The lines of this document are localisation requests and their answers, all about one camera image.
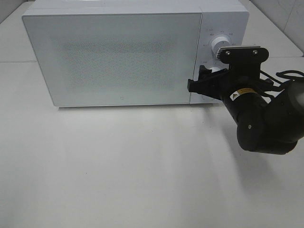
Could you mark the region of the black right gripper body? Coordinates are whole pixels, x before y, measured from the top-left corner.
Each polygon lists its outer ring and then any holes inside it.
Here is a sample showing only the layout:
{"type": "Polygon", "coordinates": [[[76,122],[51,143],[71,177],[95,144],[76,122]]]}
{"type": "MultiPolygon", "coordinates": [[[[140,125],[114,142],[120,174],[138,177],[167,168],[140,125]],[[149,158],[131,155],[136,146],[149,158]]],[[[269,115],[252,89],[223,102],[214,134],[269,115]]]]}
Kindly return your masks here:
{"type": "Polygon", "coordinates": [[[246,73],[239,73],[222,69],[211,73],[213,94],[217,95],[222,102],[253,102],[257,98],[257,90],[254,88],[252,79],[246,73]]]}

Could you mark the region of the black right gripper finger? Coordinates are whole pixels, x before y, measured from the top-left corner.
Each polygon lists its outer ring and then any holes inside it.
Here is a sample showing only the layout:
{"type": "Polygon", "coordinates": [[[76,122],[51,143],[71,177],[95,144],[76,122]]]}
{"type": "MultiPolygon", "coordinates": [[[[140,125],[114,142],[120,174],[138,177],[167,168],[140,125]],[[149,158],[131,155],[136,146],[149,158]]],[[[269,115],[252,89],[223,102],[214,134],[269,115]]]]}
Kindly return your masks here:
{"type": "Polygon", "coordinates": [[[200,65],[199,78],[205,78],[212,73],[211,69],[207,69],[204,65],[200,65]]]}
{"type": "Polygon", "coordinates": [[[210,74],[199,76],[197,81],[188,79],[187,89],[190,93],[200,95],[219,95],[218,81],[221,76],[225,75],[226,71],[217,71],[210,74]]]}

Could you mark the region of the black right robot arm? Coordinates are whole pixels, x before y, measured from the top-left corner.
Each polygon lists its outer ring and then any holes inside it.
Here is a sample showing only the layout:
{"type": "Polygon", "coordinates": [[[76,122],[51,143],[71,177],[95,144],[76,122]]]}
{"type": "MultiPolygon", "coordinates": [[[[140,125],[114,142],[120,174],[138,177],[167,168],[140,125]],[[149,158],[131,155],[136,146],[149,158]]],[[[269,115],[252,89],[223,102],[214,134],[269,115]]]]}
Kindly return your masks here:
{"type": "Polygon", "coordinates": [[[220,100],[237,125],[239,146],[250,152],[286,154],[304,136],[304,74],[277,72],[281,82],[260,66],[230,66],[212,72],[200,67],[191,93],[220,100]]]}

